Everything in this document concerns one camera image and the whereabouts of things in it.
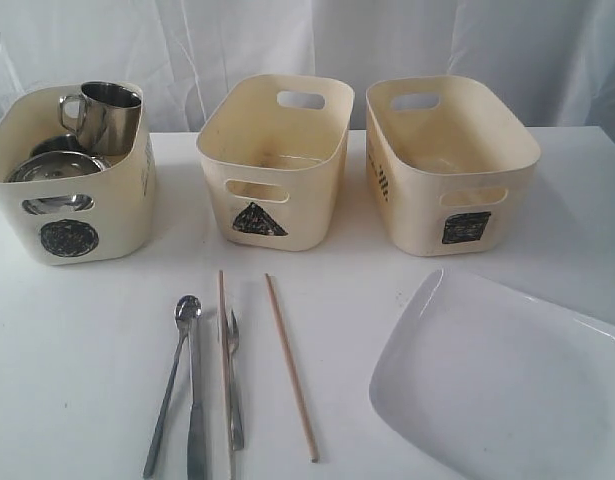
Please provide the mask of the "white square plate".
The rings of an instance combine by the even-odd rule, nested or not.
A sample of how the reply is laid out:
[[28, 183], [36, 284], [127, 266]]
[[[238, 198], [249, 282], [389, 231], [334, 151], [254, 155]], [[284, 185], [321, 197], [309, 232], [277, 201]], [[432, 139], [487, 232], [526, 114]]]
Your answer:
[[615, 479], [615, 326], [480, 276], [422, 281], [369, 398], [465, 479]]

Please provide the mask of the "wooden chopstick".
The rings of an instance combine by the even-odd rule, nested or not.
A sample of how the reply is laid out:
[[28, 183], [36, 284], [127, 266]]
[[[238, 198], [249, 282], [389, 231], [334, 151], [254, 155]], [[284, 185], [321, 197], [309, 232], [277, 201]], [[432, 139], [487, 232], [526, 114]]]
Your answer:
[[226, 317], [226, 301], [224, 289], [224, 273], [218, 271], [218, 331], [221, 359], [221, 375], [223, 388], [223, 403], [226, 428], [226, 455], [227, 455], [227, 478], [233, 480], [235, 478], [234, 467], [234, 451], [232, 450], [232, 434], [231, 434], [231, 394], [230, 394], [230, 372], [229, 372], [229, 355], [228, 355], [228, 338], [227, 338], [227, 317]]
[[296, 407], [300, 417], [303, 433], [307, 443], [309, 451], [309, 459], [311, 463], [317, 464], [320, 461], [320, 452], [318, 449], [316, 437], [313, 431], [313, 427], [310, 421], [306, 401], [304, 398], [303, 390], [300, 383], [300, 378], [296, 368], [295, 360], [292, 354], [290, 341], [285, 328], [282, 312], [280, 309], [279, 301], [274, 289], [273, 280], [270, 274], [265, 273], [264, 278], [266, 281], [267, 291], [271, 303], [271, 308], [274, 316], [276, 330], [279, 335], [281, 348], [284, 355], [285, 364], [288, 370]]

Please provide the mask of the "steel mug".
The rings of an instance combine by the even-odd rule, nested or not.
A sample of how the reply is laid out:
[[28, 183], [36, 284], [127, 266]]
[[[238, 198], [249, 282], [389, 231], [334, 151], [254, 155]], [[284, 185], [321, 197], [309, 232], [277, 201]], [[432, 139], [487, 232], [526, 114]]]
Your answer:
[[37, 144], [29, 154], [30, 158], [37, 155], [54, 151], [73, 151], [85, 153], [86, 149], [79, 143], [72, 133], [64, 133], [48, 138]]
[[103, 156], [127, 155], [141, 117], [142, 98], [123, 85], [89, 81], [59, 98], [61, 126], [87, 151]]

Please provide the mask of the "steel table knife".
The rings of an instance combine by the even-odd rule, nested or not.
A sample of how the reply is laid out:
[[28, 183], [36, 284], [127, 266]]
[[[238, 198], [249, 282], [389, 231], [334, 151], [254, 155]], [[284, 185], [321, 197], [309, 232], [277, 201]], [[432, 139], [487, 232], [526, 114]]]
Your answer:
[[199, 323], [199, 320], [192, 322], [189, 334], [191, 408], [187, 439], [188, 479], [208, 479]]

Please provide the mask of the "cream bin with circle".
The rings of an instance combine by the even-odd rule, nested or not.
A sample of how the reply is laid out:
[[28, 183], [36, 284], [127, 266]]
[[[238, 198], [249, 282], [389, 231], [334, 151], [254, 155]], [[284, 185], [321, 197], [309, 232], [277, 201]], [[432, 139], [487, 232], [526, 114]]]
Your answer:
[[[0, 213], [27, 253], [46, 265], [66, 265], [128, 255], [148, 239], [155, 196], [155, 162], [144, 118], [141, 117], [127, 155], [101, 156], [109, 167], [99, 173], [33, 182], [8, 183], [7, 177], [28, 160], [40, 142], [70, 133], [58, 118], [59, 98], [80, 85], [50, 87], [16, 100], [0, 120]], [[94, 200], [84, 211], [32, 215], [22, 208], [27, 199], [82, 193]]]

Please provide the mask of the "white curtain backdrop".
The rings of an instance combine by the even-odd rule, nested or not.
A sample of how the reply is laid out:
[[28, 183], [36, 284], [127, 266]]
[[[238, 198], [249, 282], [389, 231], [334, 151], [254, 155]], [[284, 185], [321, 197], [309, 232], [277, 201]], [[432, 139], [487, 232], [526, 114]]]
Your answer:
[[461, 75], [530, 126], [615, 139], [615, 1], [0, 1], [0, 118], [87, 80], [144, 92], [155, 131], [196, 131], [262, 73], [376, 81]]

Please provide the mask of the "cream bin with square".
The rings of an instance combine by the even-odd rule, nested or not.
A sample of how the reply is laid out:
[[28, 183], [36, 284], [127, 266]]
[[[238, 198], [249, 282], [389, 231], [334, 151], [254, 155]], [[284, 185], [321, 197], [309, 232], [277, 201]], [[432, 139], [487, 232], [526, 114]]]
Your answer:
[[483, 252], [508, 234], [541, 156], [486, 85], [461, 76], [366, 91], [366, 173], [390, 240], [421, 257]]

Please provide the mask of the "white bowl steel inside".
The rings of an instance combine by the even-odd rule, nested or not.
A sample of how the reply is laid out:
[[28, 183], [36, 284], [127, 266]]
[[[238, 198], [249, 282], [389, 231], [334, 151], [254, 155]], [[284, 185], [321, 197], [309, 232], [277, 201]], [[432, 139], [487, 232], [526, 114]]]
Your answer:
[[[99, 173], [109, 167], [101, 156], [67, 150], [56, 150], [30, 157], [18, 165], [7, 177], [8, 183], [56, 180]], [[60, 211], [84, 211], [92, 208], [94, 200], [82, 193], [27, 199], [22, 208], [32, 215]]]

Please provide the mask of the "steel spoon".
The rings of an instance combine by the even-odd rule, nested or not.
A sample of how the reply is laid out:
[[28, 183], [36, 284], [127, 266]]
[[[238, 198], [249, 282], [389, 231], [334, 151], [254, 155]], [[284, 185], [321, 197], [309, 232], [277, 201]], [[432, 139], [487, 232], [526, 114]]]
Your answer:
[[174, 309], [174, 319], [178, 332], [178, 341], [173, 355], [173, 364], [168, 376], [165, 393], [160, 405], [154, 432], [151, 438], [147, 458], [143, 467], [142, 478], [150, 479], [153, 477], [161, 443], [164, 435], [167, 412], [170, 406], [173, 387], [179, 366], [180, 356], [183, 345], [191, 331], [192, 324], [202, 313], [201, 301], [194, 295], [184, 295], [181, 297]]

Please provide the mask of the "steel fork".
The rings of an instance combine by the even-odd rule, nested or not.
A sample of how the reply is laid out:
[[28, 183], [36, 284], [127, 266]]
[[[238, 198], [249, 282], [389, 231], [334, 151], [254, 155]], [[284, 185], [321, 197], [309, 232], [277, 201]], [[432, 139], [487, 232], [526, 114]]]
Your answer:
[[239, 451], [243, 450], [245, 447], [241, 401], [236, 377], [236, 368], [234, 365], [234, 356], [238, 351], [240, 345], [240, 334], [234, 312], [231, 311], [230, 316], [227, 316], [226, 314], [226, 317], [231, 394], [231, 434], [233, 442], [232, 450]]

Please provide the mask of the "cream bin with triangle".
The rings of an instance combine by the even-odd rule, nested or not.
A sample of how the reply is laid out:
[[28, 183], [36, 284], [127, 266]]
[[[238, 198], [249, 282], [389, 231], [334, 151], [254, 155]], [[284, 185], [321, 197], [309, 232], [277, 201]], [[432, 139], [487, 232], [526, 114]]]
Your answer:
[[233, 87], [197, 137], [227, 240], [303, 251], [325, 238], [354, 97], [344, 82], [301, 75], [256, 75]]

